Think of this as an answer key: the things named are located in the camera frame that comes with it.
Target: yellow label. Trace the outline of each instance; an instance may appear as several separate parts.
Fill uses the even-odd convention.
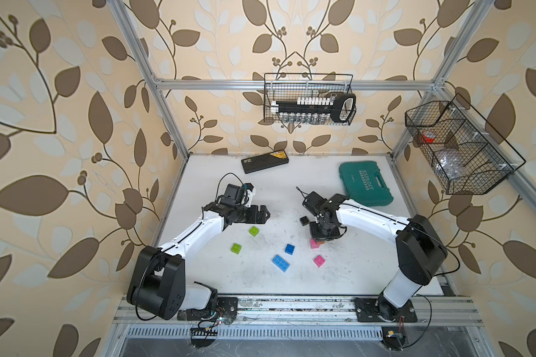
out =
[[[276,151],[275,153],[270,153],[272,156],[276,156],[279,159],[287,158],[286,153],[283,150]]]

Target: white table surface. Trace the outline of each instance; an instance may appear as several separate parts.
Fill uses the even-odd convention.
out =
[[[290,162],[251,174],[244,174],[245,156],[192,155],[180,182],[177,196],[164,225],[159,244],[176,237],[200,216],[200,208],[214,200],[218,180],[233,172],[256,188],[253,204],[265,204],[271,218],[257,225],[260,233],[252,237],[252,225],[233,224],[200,250],[186,264],[187,282],[199,281],[223,294],[323,294],[377,295],[398,270],[394,246],[367,232],[349,227],[340,239],[310,248],[308,226],[300,217],[313,216],[302,206],[302,191],[317,192],[324,198],[344,194],[339,165],[347,161],[376,161],[394,200],[376,209],[403,217],[409,212],[399,192],[385,156],[291,156]],[[219,194],[229,183],[239,184],[232,175],[221,183]],[[240,254],[230,251],[242,245]],[[295,246],[286,254],[286,244]],[[290,263],[284,273],[272,263],[279,254]],[[322,255],[318,268],[314,258]],[[425,295],[442,295],[437,279],[419,290]]]

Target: green tool case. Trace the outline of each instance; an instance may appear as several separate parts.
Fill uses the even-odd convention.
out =
[[[357,203],[386,206],[393,202],[375,161],[344,162],[339,166],[339,177],[346,194]]]

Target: vent grille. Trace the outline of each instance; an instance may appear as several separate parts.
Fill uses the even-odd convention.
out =
[[[262,326],[222,325],[217,338],[226,340],[381,340],[381,328],[375,326]],[[130,327],[129,338],[187,339],[190,326],[144,325]]]

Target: plastic bag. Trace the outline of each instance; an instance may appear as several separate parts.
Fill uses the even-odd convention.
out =
[[[435,156],[438,161],[435,170],[439,171],[438,174],[441,173],[441,171],[444,171],[449,180],[464,175],[462,158],[456,148],[450,147],[435,151]]]

